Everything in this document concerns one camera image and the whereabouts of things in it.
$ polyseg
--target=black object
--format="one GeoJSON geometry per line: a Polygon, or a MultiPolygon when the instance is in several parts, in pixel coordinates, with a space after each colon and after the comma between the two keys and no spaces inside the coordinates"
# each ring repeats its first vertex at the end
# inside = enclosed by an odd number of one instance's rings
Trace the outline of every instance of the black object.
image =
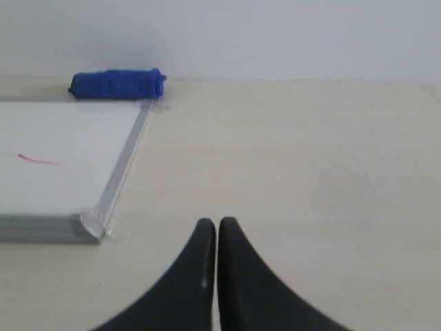
{"type": "Polygon", "coordinates": [[[211,330],[215,254],[216,229],[201,219],[153,288],[95,331],[211,330]]]}
{"type": "Polygon", "coordinates": [[[218,300],[223,331],[348,331],[283,284],[232,217],[219,228],[218,300]]]}

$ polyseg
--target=white surface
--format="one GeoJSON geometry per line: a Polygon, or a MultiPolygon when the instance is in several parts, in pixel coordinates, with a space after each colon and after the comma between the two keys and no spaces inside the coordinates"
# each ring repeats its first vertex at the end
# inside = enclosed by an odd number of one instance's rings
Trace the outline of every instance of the white surface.
{"type": "MultiPolygon", "coordinates": [[[[0,99],[41,98],[39,81],[51,80],[0,77],[0,99]]],[[[234,215],[283,281],[354,331],[439,331],[441,105],[430,94],[170,81],[156,109],[111,240],[0,245],[2,328],[90,330],[160,277],[197,218],[234,215]]]]}
{"type": "Polygon", "coordinates": [[[0,214],[93,209],[139,110],[132,103],[0,103],[0,214]]]}
{"type": "Polygon", "coordinates": [[[0,72],[441,80],[439,0],[0,1],[0,72]]]}

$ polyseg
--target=whiteboard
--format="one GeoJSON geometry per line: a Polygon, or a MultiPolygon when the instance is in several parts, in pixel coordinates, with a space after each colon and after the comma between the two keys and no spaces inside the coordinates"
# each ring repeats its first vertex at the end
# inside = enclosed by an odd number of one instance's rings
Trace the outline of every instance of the whiteboard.
{"type": "Polygon", "coordinates": [[[139,103],[0,103],[0,239],[100,239],[147,112],[139,103]],[[72,220],[82,234],[62,234],[72,220]]]}

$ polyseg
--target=rolled towel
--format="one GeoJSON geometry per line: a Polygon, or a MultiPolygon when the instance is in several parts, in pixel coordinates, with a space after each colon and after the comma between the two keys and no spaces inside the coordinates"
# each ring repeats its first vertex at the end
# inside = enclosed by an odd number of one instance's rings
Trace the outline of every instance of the rolled towel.
{"type": "Polygon", "coordinates": [[[77,99],[157,100],[166,79],[158,68],[80,72],[74,75],[69,92],[77,99]]]}

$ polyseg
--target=table surface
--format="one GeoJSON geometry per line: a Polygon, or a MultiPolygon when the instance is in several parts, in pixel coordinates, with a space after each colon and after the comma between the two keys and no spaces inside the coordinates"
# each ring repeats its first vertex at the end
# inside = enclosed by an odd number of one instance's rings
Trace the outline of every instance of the table surface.
{"type": "MultiPolygon", "coordinates": [[[[70,100],[0,77],[0,101],[70,100]]],[[[168,81],[100,246],[0,244],[2,329],[89,330],[144,293],[200,217],[354,331],[441,326],[441,86],[168,81]]],[[[214,304],[214,329],[218,314],[214,304]]]]}

